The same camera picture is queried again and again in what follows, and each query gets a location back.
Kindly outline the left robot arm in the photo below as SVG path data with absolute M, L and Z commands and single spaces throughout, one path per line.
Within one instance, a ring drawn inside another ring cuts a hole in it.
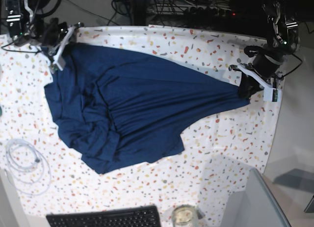
M 266 79 L 276 78 L 275 73 L 283 64 L 285 55 L 292 55 L 300 61 L 292 71 L 303 63 L 295 55 L 299 43 L 298 22 L 293 0 L 263 0 L 262 7 L 267 16 L 267 44 L 264 47 L 247 46 L 244 52 L 255 58 L 252 68 L 258 75 Z

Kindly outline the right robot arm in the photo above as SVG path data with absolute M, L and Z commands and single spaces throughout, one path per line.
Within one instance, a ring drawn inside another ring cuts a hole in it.
M 68 26 L 60 23 L 58 18 L 52 18 L 48 23 L 44 19 L 51 16 L 60 6 L 62 0 L 57 0 L 54 7 L 42 14 L 51 0 L 4 0 L 6 8 L 5 22 L 11 44 L 21 47 L 26 44 L 56 47 L 65 37 Z

